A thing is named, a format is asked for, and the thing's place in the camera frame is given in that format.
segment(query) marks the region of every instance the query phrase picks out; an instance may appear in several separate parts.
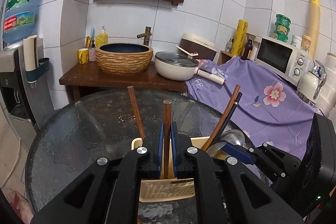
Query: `woven basin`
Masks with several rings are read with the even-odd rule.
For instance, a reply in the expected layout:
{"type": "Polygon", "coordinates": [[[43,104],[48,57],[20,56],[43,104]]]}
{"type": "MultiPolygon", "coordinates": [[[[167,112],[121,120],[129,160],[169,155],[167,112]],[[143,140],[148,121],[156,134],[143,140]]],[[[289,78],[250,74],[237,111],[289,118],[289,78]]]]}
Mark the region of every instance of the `woven basin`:
{"type": "Polygon", "coordinates": [[[96,49],[99,67],[112,75],[134,75],[144,71],[153,57],[153,49],[145,45],[112,43],[96,49]]]}

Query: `paper cup stack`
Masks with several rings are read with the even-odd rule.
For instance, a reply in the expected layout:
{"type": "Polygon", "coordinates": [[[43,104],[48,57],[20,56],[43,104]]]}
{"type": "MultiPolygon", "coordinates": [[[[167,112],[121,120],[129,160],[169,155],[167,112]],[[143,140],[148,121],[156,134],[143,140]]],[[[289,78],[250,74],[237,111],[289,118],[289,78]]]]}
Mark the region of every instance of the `paper cup stack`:
{"type": "Polygon", "coordinates": [[[336,104],[336,55],[328,53],[324,67],[327,73],[327,81],[322,86],[317,97],[316,107],[329,119],[331,119],[331,115],[334,115],[335,122],[333,124],[336,125],[336,111],[332,111],[336,104]]]}

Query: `glass lid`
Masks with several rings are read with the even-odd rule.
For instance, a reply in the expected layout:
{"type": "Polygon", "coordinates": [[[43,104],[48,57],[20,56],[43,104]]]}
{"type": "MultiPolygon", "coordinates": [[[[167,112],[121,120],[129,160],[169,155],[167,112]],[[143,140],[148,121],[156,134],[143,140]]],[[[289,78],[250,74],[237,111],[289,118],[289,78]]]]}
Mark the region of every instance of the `glass lid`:
{"type": "Polygon", "coordinates": [[[188,58],[187,55],[173,52],[157,52],[155,58],[162,62],[181,67],[196,68],[198,66],[198,61],[196,59],[188,58]]]}

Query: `metal screw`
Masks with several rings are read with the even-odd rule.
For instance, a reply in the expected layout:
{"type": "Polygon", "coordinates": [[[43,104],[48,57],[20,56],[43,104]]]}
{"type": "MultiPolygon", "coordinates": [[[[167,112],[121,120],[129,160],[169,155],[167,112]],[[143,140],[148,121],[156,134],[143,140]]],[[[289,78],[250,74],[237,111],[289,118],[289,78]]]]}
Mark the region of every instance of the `metal screw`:
{"type": "Polygon", "coordinates": [[[97,160],[97,163],[98,165],[105,165],[107,164],[107,161],[108,161],[107,158],[102,157],[97,160]]]}
{"type": "Polygon", "coordinates": [[[188,149],[187,149],[187,152],[190,153],[190,154],[196,154],[197,151],[198,151],[197,148],[193,147],[193,146],[188,147],[188,149]]]}
{"type": "Polygon", "coordinates": [[[238,160],[234,157],[230,157],[227,159],[227,163],[231,164],[231,165],[235,165],[237,164],[238,160]]]}
{"type": "Polygon", "coordinates": [[[136,150],[139,154],[145,154],[147,152],[147,148],[141,146],[138,147],[138,149],[136,150]]]}

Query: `wooden counter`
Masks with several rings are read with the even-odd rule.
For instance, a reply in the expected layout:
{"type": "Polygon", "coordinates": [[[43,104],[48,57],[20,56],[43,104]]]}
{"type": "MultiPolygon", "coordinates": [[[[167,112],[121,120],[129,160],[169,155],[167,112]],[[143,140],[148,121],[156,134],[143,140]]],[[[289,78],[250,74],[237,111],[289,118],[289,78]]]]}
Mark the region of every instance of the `wooden counter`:
{"type": "Polygon", "coordinates": [[[76,64],[59,79],[60,85],[65,85],[67,90],[72,91],[75,100],[79,100],[81,92],[79,87],[101,88],[126,88],[129,85],[135,89],[152,89],[186,92],[187,85],[184,81],[174,81],[159,75],[155,70],[154,63],[137,75],[114,76],[103,72],[96,62],[76,64]]]}

